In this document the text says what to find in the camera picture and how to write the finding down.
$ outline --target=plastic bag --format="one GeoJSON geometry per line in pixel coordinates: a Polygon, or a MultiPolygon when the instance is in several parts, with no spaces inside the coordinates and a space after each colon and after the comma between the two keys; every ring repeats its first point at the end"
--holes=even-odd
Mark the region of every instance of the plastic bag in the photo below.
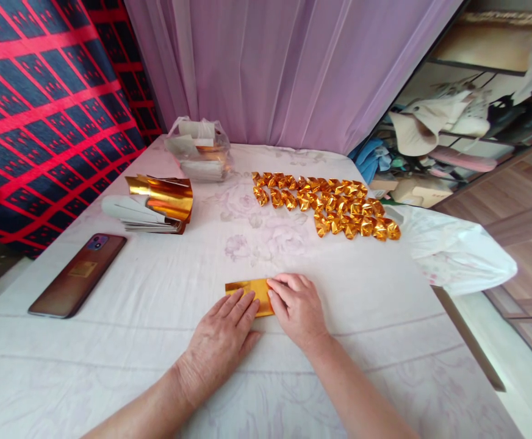
{"type": "Polygon", "coordinates": [[[518,270],[514,259],[479,224],[420,207],[385,207],[430,284],[450,295],[497,287],[518,270]]]}
{"type": "Polygon", "coordinates": [[[221,182],[234,170],[231,145],[219,121],[195,122],[188,116],[179,117],[164,144],[192,181],[221,182]]]}

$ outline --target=smartphone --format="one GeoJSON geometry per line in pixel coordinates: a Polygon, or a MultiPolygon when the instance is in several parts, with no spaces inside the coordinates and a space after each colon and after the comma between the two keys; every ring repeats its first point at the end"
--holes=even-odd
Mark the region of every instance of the smartphone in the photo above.
{"type": "Polygon", "coordinates": [[[55,318],[74,316],[126,241],[121,236],[93,235],[28,308],[28,313],[55,318]]]}

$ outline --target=table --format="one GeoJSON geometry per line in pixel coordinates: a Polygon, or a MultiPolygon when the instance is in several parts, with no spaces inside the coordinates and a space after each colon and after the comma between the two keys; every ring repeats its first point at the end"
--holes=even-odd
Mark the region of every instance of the table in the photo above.
{"type": "MultiPolygon", "coordinates": [[[[423,438],[520,437],[401,241],[315,233],[312,212],[259,207],[250,172],[358,179],[331,152],[233,145],[236,172],[193,184],[184,235],[130,234],[101,211],[119,177],[0,296],[0,438],[78,437],[157,380],[187,346],[224,284],[304,273],[329,330],[423,438]],[[128,243],[79,313],[26,310],[97,232],[128,243]]],[[[181,176],[157,139],[123,176],[181,176]]],[[[231,380],[183,437],[344,437],[316,375],[274,316],[231,380]]]]}

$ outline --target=purple curtain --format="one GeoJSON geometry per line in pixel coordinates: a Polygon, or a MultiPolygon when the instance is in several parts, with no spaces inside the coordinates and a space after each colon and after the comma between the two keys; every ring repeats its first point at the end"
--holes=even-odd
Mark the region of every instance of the purple curtain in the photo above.
{"type": "Polygon", "coordinates": [[[126,0],[161,118],[347,154],[461,0],[126,0]]]}

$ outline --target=hand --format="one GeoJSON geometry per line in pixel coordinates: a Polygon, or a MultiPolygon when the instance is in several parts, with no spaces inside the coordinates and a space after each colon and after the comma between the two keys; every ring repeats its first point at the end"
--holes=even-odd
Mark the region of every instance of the hand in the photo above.
{"type": "Polygon", "coordinates": [[[317,289],[306,276],[282,273],[267,282],[280,326],[303,352],[329,338],[317,289]]]}
{"type": "Polygon", "coordinates": [[[222,297],[199,322],[189,347],[176,362],[181,387],[193,408],[219,389],[262,335],[250,331],[260,307],[243,289],[222,297]]]}

